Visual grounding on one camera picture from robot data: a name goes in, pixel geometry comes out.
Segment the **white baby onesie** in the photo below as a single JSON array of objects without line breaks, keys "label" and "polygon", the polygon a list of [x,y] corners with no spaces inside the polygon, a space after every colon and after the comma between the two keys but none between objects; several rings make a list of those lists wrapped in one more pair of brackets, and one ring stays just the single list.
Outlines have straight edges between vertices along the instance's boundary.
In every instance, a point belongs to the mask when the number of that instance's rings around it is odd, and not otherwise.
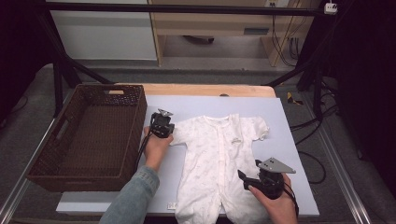
[{"label": "white baby onesie", "polygon": [[263,206],[244,190],[237,173],[239,169],[257,176],[251,145],[263,140],[268,130],[264,119],[238,114],[221,119],[201,116],[175,124],[171,145],[187,145],[177,192],[178,223],[216,223],[221,205],[233,223],[263,223],[268,218]]}]

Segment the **wall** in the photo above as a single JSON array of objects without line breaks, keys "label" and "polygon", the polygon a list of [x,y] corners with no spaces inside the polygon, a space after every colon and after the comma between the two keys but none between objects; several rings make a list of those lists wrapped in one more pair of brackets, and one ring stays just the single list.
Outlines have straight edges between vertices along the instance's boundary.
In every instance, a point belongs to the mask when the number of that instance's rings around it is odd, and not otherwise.
[{"label": "wall", "polygon": [[[145,0],[48,2],[146,4]],[[68,55],[85,60],[157,60],[151,21],[140,12],[51,11]]]}]

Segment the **onesie sleeve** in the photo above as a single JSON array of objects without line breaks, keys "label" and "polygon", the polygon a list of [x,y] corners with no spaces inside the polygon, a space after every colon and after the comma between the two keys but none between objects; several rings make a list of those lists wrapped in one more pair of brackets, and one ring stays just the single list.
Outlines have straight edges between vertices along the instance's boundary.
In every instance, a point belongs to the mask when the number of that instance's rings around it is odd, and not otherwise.
[{"label": "onesie sleeve", "polygon": [[265,136],[269,133],[270,129],[262,117],[251,118],[250,125],[252,127],[253,140],[264,140]]},{"label": "onesie sleeve", "polygon": [[175,123],[175,129],[173,131],[174,140],[171,142],[171,146],[188,142],[193,136],[193,119],[186,119]]}]

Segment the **wicker basket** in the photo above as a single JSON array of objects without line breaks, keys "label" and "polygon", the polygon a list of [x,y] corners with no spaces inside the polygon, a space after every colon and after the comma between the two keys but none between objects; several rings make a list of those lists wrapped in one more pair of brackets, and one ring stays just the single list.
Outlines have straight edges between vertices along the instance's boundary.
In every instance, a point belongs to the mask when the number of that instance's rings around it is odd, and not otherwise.
[{"label": "wicker basket", "polygon": [[27,178],[49,191],[118,191],[132,177],[147,102],[143,86],[78,85]]}]

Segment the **human hand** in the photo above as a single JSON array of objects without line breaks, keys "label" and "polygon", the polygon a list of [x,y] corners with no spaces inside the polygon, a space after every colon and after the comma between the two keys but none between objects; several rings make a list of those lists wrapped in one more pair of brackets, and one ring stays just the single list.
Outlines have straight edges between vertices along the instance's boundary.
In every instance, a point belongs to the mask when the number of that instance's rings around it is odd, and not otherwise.
[{"label": "human hand", "polygon": [[[149,127],[145,127],[144,132],[145,136],[147,136],[149,133]],[[146,166],[158,172],[161,162],[163,161],[163,157],[172,141],[172,134],[169,134],[167,138],[159,138],[155,134],[152,134],[148,138],[148,143],[145,149]]]},{"label": "human hand", "polygon": [[[288,186],[291,187],[290,179],[287,175],[282,174],[285,180],[285,187],[288,191]],[[291,197],[283,191],[282,195],[275,200],[269,199],[258,189],[249,186],[250,192],[259,200],[259,202],[264,205],[270,218],[275,224],[293,224],[297,223],[297,215],[295,211],[295,205]]]}]

